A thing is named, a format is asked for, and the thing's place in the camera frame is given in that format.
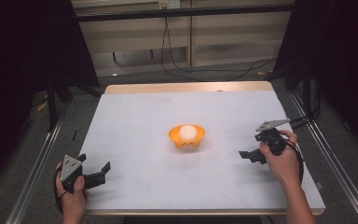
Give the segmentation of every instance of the white paper sheet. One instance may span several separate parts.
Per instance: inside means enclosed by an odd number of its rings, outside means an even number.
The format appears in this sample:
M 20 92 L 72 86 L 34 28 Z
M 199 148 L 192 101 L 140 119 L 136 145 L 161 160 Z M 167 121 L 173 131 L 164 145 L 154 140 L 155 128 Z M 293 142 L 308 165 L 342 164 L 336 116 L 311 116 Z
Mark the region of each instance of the white paper sheet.
M 81 153 L 85 174 L 108 161 L 112 169 L 106 184 L 90 191 L 87 209 L 284 210 L 268 165 L 239 154 L 257 149 L 255 129 L 275 119 L 286 116 L 274 91 L 105 94 Z M 197 149 L 177 149 L 168 136 L 186 123 L 205 129 Z M 307 167 L 302 187 L 311 209 L 325 209 Z

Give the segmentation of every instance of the hand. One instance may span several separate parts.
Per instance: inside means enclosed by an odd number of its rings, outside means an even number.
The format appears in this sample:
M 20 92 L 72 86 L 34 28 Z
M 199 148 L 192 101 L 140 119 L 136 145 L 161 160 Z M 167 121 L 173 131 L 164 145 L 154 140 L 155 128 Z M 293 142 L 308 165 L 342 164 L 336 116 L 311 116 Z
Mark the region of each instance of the hand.
M 296 144 L 297 135 L 295 133 L 287 130 L 279 130 L 279 132 L 288 137 L 291 141 L 288 144 Z M 292 148 L 286 147 L 281 155 L 275 156 L 270 151 L 269 146 L 261 142 L 260 151 L 266 157 L 269 168 L 284 189 L 301 186 L 298 178 L 299 171 L 296 152 Z
M 84 177 L 79 176 L 74 184 L 74 193 L 65 192 L 60 180 L 61 172 L 57 174 L 57 194 L 61 197 L 63 221 L 62 223 L 81 223 L 86 212 L 86 199 L 90 192 L 84 189 Z

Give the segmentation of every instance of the person's left hand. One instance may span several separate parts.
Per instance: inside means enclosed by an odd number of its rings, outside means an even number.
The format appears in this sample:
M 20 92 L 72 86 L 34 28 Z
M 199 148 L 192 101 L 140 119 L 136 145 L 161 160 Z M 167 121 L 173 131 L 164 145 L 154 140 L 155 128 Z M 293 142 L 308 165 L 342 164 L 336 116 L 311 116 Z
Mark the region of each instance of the person's left hand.
M 84 177 L 79 176 L 74 184 L 74 193 L 65 192 L 60 180 L 61 172 L 58 172 L 56 178 L 57 195 L 61 197 L 63 221 L 62 223 L 81 223 L 86 212 L 86 199 L 90 192 L 84 189 Z

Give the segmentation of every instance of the wall outlet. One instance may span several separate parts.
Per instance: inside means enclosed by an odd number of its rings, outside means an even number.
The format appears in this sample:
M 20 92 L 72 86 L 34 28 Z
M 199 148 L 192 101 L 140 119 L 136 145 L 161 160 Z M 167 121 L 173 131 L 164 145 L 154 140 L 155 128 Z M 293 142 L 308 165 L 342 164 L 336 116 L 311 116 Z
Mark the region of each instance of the wall outlet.
M 180 8 L 180 0 L 170 0 L 169 9 Z
M 159 9 L 168 9 L 168 8 L 170 8 L 170 1 L 169 0 L 160 0 L 160 1 L 158 1 L 158 8 Z

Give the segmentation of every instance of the white ball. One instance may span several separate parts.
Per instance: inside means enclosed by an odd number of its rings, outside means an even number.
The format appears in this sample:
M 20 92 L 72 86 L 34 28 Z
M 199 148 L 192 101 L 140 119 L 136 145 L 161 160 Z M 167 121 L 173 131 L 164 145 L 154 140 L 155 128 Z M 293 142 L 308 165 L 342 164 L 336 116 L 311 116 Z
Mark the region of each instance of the white ball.
M 179 136 L 185 141 L 191 141 L 197 137 L 197 129 L 190 124 L 184 125 L 179 130 Z

